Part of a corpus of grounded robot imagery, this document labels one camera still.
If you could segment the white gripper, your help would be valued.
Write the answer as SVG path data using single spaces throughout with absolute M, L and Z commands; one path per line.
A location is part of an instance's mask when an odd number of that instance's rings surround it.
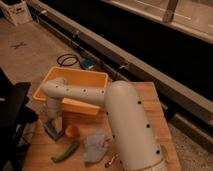
M 57 133 L 63 131 L 62 107 L 60 99 L 46 99 L 46 115 L 49 119 L 55 119 L 55 129 Z M 49 119 L 45 120 L 44 128 L 49 130 Z

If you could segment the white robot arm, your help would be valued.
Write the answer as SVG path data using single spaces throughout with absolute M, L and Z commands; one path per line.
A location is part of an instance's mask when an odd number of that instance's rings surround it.
M 64 98 L 103 107 L 124 171 L 168 171 L 142 99 L 132 83 L 115 81 L 106 88 L 82 87 L 56 78 L 46 81 L 42 91 L 51 118 L 57 117 Z

